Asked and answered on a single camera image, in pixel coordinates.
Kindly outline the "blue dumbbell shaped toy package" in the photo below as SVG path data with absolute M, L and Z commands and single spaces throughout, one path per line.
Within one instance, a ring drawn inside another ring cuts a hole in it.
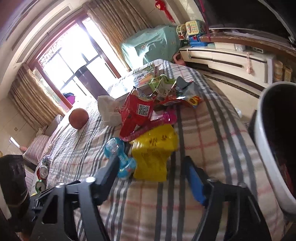
M 128 157 L 125 153 L 125 142 L 119 138 L 111 138 L 104 147 L 104 154 L 109 159 L 113 156 L 119 158 L 118 178 L 129 178 L 137 167 L 137 162 L 134 158 Z

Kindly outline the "yellow plastic bag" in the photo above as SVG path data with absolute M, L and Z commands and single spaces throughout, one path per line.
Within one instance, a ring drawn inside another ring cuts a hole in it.
M 133 177 L 138 180 L 164 182 L 167 161 L 179 144 L 178 134 L 170 124 L 153 128 L 131 141 L 132 157 L 137 162 Z

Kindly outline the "red snack bag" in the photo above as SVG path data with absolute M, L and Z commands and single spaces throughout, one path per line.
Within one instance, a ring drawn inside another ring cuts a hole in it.
M 123 107 L 119 110 L 122 121 L 119 136 L 126 138 L 135 130 L 147 124 L 152 117 L 153 109 L 153 100 L 142 100 L 134 94 L 129 94 Z

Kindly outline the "pink plastic wrapper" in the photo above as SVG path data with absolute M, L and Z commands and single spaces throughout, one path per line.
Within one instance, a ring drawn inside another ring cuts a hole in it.
M 155 120 L 151 120 L 145 126 L 138 128 L 136 131 L 132 132 L 127 137 L 123 137 L 119 135 L 119 138 L 124 142 L 130 142 L 143 135 L 144 133 L 156 128 L 158 126 L 162 126 L 165 124 L 174 125 L 177 122 L 177 113 L 176 110 L 169 108 L 168 111 L 165 111 L 162 115 L 158 116 Z

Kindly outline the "grey foil snack bag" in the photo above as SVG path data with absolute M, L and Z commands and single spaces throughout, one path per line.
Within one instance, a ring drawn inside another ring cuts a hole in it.
M 159 104 L 162 106 L 183 104 L 196 108 L 201 102 L 202 99 L 198 94 L 197 84 L 194 81 L 187 82 L 179 76 L 165 99 Z

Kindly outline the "green snack pouch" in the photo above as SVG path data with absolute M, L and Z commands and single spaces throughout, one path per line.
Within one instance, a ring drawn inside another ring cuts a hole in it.
M 152 78 L 149 82 L 149 87 L 152 89 L 153 94 L 156 95 L 158 101 L 164 101 L 175 83 L 175 79 L 168 78 L 166 75 L 162 74 Z

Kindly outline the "white round trash bin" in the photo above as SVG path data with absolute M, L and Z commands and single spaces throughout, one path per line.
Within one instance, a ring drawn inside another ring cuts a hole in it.
M 286 213 L 295 214 L 295 84 L 277 82 L 259 98 L 254 142 Z

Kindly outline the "green soda can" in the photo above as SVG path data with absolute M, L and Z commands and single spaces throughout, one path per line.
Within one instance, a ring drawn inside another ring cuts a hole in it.
M 35 190 L 37 193 L 43 192 L 46 190 L 46 184 L 43 180 L 38 180 L 35 184 Z

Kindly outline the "red soda can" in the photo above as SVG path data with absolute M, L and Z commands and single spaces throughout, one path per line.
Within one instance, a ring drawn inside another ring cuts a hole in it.
M 41 165 L 38 169 L 37 169 L 37 178 L 39 180 L 46 180 L 49 174 L 49 169 L 46 165 Z

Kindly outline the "pink plaid sofa cushion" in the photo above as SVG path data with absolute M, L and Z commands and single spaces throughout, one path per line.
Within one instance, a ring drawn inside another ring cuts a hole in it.
M 59 114 L 54 118 L 49 126 L 44 126 L 38 130 L 36 137 L 23 154 L 23 158 L 25 160 L 33 163 L 34 165 L 38 165 L 49 138 L 52 136 L 62 119 L 62 115 Z

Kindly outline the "red round ball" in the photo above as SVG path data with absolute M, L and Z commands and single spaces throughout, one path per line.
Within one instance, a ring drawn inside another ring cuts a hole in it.
M 76 130 L 80 130 L 88 122 L 88 112 L 82 108 L 74 109 L 69 115 L 69 123 Z

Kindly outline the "beige left curtain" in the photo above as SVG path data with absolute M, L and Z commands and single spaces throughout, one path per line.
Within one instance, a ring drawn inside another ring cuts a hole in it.
M 38 131 L 54 120 L 57 115 L 65 115 L 64 109 L 51 97 L 37 80 L 29 66 L 22 64 L 13 83 L 8 97 L 24 118 Z

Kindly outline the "beige curtain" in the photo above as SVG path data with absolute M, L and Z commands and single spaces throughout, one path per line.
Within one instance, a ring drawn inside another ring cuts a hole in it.
M 8 97 L 24 118 L 38 131 L 54 120 L 57 115 L 65 115 L 64 109 L 51 97 L 37 80 L 29 66 L 22 64 L 13 83 Z
M 151 28 L 147 17 L 135 1 L 87 1 L 83 5 L 116 56 L 125 68 L 130 69 L 121 51 L 121 44 L 141 30 Z

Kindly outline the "white crumpled tissue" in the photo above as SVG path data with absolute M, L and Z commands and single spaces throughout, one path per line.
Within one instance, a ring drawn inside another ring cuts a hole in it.
M 97 99 L 98 111 L 102 117 L 102 128 L 106 126 L 118 126 L 122 123 L 119 113 L 120 104 L 108 95 L 101 95 Z

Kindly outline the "purple tall thermos bottle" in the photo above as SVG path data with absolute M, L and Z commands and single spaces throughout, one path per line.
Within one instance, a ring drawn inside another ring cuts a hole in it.
M 75 76 L 79 81 L 86 87 L 86 89 L 92 94 L 95 99 L 99 96 L 109 96 L 108 92 L 103 88 L 103 86 L 97 81 L 93 74 L 88 70 L 88 68 L 83 65 L 76 72 Z

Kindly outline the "white TV cabinet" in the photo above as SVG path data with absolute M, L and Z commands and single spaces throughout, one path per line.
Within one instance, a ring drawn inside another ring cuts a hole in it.
M 295 63 L 295 50 L 281 45 L 248 42 L 244 50 L 240 47 L 240 44 L 215 42 L 202 47 L 182 47 L 180 54 L 188 64 L 205 65 L 210 70 L 234 76 L 258 88 L 266 88 L 273 83 L 276 60 Z

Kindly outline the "beige right curtain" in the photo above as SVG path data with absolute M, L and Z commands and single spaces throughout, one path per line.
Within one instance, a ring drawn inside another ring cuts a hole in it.
M 125 68 L 130 69 L 121 51 L 121 44 L 141 30 L 151 28 L 147 17 L 135 1 L 87 1 L 83 5 L 116 56 Z

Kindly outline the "teal cloth covered box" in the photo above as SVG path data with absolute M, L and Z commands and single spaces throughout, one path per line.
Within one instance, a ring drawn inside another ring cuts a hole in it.
M 179 47 L 176 27 L 167 25 L 139 31 L 121 43 L 124 60 L 132 70 L 157 59 L 171 61 Z

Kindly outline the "yellow toy cash register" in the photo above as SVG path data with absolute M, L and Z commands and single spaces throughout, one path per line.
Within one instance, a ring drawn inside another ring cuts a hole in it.
M 176 27 L 176 33 L 181 41 L 180 47 L 205 47 L 207 42 L 202 42 L 200 37 L 207 33 L 206 24 L 201 20 L 188 21 Z

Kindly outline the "black flat screen television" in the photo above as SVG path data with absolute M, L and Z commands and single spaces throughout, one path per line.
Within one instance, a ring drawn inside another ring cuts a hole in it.
M 295 43 L 295 1 L 195 1 L 208 28 L 252 30 Z

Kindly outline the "red hanging lantern decoration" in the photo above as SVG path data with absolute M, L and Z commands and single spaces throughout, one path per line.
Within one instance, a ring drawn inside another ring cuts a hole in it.
M 163 11 L 167 17 L 167 19 L 171 22 L 171 23 L 175 23 L 175 20 L 173 18 L 173 16 L 170 14 L 170 12 L 167 9 L 166 3 L 162 0 L 155 0 L 155 7 L 157 9 L 159 9 L 160 11 Z

